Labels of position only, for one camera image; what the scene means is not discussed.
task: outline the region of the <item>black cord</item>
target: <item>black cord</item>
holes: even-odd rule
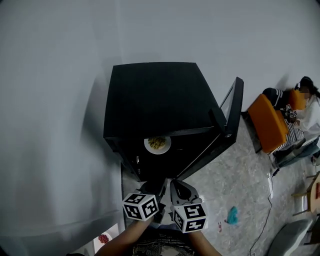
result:
[[[271,209],[272,209],[272,203],[271,203],[271,201],[270,201],[270,197],[271,197],[271,195],[272,195],[272,193],[273,193],[273,191],[274,191],[274,184],[273,184],[272,178],[273,178],[274,176],[276,176],[278,172],[279,172],[279,169],[277,169],[277,170],[273,173],[273,175],[272,175],[272,177],[271,177],[271,193],[270,193],[270,195],[268,196],[268,201],[269,201],[269,203],[270,203],[270,209],[269,209],[268,215],[267,215],[267,217],[266,217],[264,226],[263,226],[263,228],[262,228],[261,234],[260,234],[260,235],[258,236],[258,238],[254,241],[252,247],[250,248],[249,256],[251,256],[251,250],[252,250],[252,248],[256,245],[256,243],[258,242],[258,240],[259,240],[260,237],[262,236],[262,234],[263,234],[263,232],[264,232],[264,230],[265,230],[265,227],[266,227],[266,225],[267,225],[267,221],[268,221],[268,218],[269,218]]]

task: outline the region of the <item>orange sofa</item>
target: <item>orange sofa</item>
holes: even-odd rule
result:
[[[304,95],[291,90],[289,102],[293,110],[303,110],[306,106]],[[280,110],[275,110],[264,94],[260,94],[249,107],[248,113],[259,137],[263,152],[269,153],[286,142],[288,126]]]

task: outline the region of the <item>white shirt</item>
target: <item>white shirt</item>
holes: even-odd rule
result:
[[[304,110],[296,111],[296,118],[300,121],[297,127],[304,131],[307,145],[320,135],[320,99],[312,95]]]

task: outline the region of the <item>gray tile floor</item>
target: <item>gray tile floor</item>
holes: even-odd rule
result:
[[[209,223],[203,233],[223,256],[247,256],[249,249],[261,233],[270,208],[267,199],[270,194],[269,175],[272,168],[268,156],[255,154],[252,140],[243,119],[240,120],[237,141],[214,161],[184,181],[194,186],[206,202]],[[311,213],[293,217],[299,212],[299,202],[291,194],[308,186],[306,176],[316,173],[310,160],[305,158],[291,166],[284,167],[273,178],[272,209],[266,227],[251,253],[264,256],[268,248],[287,223],[303,218],[314,218]],[[122,173],[123,195],[133,192],[141,184],[131,173]],[[170,212],[169,186],[162,203],[166,205],[163,224],[172,223]],[[238,209],[238,224],[225,223],[231,207]],[[315,245],[301,245],[293,256],[309,256]]]

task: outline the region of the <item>orange cushion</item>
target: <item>orange cushion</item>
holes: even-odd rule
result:
[[[305,95],[292,89],[289,95],[289,104],[293,110],[304,110],[306,108]]]
[[[264,94],[260,94],[248,109],[262,150],[269,153],[286,142],[288,128],[285,129],[284,118],[275,111]]]

